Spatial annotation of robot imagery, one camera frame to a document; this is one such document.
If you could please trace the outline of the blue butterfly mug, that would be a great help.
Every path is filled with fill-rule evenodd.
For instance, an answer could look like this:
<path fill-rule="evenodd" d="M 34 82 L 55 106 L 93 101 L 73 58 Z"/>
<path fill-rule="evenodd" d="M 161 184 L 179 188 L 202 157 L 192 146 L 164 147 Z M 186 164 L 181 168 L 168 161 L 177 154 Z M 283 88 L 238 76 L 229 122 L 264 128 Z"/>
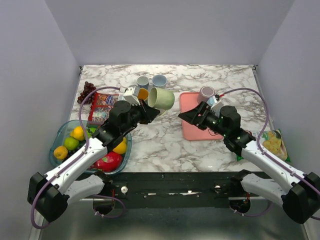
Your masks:
<path fill-rule="evenodd" d="M 140 88 L 137 98 L 139 100 L 147 101 L 148 97 L 149 97 L 149 91 L 145 88 Z"/>

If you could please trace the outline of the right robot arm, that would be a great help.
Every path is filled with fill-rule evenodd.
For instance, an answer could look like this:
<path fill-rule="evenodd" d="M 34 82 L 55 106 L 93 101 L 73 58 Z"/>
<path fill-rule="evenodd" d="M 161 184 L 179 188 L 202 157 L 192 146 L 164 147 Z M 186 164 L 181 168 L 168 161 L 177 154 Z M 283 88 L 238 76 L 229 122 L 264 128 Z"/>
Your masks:
<path fill-rule="evenodd" d="M 219 115 L 215 115 L 207 103 L 201 102 L 178 117 L 200 130 L 210 129 L 223 136 L 228 150 L 269 176 L 262 179 L 245 171 L 241 178 L 230 183 L 230 191 L 234 195 L 241 196 L 248 192 L 261 196 L 281 206 L 286 215 L 298 224 L 305 223 L 319 211 L 319 176 L 292 167 L 262 147 L 254 136 L 241 128 L 241 116 L 234 106 L 223 106 Z"/>

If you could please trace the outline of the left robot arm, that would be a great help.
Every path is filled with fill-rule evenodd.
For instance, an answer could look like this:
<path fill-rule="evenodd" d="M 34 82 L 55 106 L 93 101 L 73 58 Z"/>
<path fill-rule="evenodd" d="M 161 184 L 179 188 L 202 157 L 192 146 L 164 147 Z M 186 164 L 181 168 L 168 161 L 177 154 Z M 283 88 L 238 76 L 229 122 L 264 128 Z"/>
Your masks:
<path fill-rule="evenodd" d="M 109 112 L 109 118 L 86 140 L 86 144 L 74 155 L 45 175 L 35 173 L 28 187 L 27 201 L 31 204 L 32 224 L 35 212 L 40 213 L 49 223 L 57 220 L 71 205 L 83 198 L 98 195 L 107 197 L 111 185 L 100 175 L 77 180 L 93 163 L 117 147 L 123 138 L 138 124 L 149 124 L 160 111 L 148 106 L 130 105 L 121 100 Z"/>

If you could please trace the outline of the light green mug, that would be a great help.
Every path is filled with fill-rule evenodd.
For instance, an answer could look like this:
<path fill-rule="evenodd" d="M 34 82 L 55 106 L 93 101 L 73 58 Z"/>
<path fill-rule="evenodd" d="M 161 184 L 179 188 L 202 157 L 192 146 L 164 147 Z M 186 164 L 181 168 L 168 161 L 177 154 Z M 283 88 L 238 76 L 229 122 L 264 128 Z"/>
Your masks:
<path fill-rule="evenodd" d="M 147 104 L 149 107 L 160 110 L 159 117 L 170 110 L 175 103 L 175 95 L 173 92 L 159 87 L 153 87 L 148 94 Z"/>

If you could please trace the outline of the dark blue-grey mug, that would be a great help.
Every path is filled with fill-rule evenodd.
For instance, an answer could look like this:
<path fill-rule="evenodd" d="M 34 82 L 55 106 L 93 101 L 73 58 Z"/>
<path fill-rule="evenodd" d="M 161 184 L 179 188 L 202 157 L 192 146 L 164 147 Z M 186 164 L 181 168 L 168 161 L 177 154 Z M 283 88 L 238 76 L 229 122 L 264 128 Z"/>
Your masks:
<path fill-rule="evenodd" d="M 137 85 L 140 88 L 149 89 L 149 79 L 146 76 L 140 76 L 137 80 L 136 80 Z"/>

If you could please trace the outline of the grey-blue mug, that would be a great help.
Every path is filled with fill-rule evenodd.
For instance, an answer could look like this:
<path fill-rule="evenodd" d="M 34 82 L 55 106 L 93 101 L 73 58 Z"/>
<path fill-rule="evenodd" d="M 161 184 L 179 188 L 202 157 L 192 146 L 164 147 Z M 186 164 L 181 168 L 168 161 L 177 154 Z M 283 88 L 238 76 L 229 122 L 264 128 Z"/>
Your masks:
<path fill-rule="evenodd" d="M 161 74 L 155 75 L 152 78 L 152 84 L 156 88 L 165 89 L 167 85 L 167 78 Z"/>

